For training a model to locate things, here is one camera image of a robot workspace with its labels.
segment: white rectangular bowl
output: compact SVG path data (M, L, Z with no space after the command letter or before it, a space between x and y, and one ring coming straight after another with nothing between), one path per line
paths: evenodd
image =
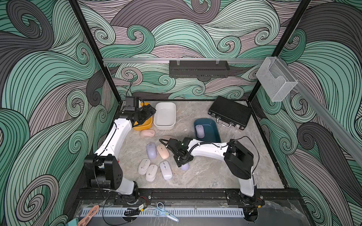
M156 113L153 123L157 129L173 129L176 123L176 104L172 102L160 102L156 104Z

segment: perforated metal strip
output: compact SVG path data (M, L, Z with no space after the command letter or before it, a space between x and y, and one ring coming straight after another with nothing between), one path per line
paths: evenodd
M110 207L104 208L105 217L124 217L124 212L127 208ZM153 210L155 208L147 208L138 217L154 217ZM88 214L91 208L83 208L81 217ZM103 208L94 217L102 217ZM185 208L185 207L166 207L166 210L176 217L244 217L242 208Z

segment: clear acrylic holder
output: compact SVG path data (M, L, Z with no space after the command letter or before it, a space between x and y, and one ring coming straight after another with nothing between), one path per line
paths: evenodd
M288 65L277 57L267 57L256 77L272 102L280 102L290 93L298 81Z

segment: wave pattern wallpaper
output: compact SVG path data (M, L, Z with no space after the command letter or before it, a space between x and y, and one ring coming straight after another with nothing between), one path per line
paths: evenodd
M362 2L352 0L307 9L280 55L360 145L361 10ZM316 225L360 226L362 168L298 90L271 102L260 88L252 106L289 186L299 189Z
M79 0L103 57L265 58L300 1ZM169 78L168 64L108 64L121 97L247 99L259 65L233 64L228 78Z
M0 220L58 225L115 98L67 0L0 1Z

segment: scissors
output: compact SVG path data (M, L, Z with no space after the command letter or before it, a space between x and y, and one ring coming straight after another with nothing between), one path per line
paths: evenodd
M178 218L175 217L173 214L170 214L169 212L167 212L165 210L165 206L163 205L163 203L158 202L156 205L156 209L153 211L153 214L155 216L161 216L161 215L166 215L166 217L170 218L173 221L179 222Z

